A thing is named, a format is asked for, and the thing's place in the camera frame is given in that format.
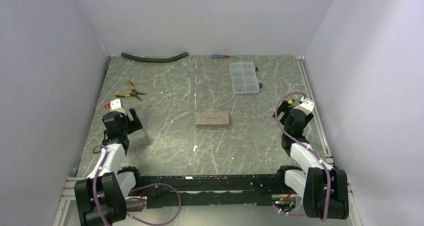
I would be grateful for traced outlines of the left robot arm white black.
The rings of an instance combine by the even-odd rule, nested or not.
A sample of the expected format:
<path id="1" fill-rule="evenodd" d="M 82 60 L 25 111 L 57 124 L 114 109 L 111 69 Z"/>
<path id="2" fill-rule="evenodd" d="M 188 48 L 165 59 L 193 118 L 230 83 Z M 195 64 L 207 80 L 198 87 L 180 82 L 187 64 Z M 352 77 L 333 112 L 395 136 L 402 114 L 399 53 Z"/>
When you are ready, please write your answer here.
<path id="1" fill-rule="evenodd" d="M 99 154 L 92 172 L 74 185 L 78 217 L 82 226 L 111 226 L 127 216 L 126 197 L 143 190 L 141 175 L 135 166 L 121 168 L 130 145 L 128 135 L 143 125 L 134 108 L 127 112 L 112 110 L 102 117 L 105 126 Z"/>

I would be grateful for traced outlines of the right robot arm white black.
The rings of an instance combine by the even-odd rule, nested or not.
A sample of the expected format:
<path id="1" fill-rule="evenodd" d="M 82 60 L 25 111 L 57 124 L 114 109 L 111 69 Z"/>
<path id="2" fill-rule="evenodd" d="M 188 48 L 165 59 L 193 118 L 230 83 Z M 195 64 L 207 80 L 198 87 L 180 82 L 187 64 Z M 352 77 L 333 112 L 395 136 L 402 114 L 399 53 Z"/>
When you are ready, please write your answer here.
<path id="1" fill-rule="evenodd" d="M 309 218 L 345 220 L 349 216 L 347 174 L 325 162 L 304 136 L 304 129 L 314 117 L 314 106 L 303 96 L 283 100 L 273 114 L 283 130 L 281 147 L 299 165 L 280 169 L 275 188 L 282 194 L 290 190 L 297 193 Z"/>

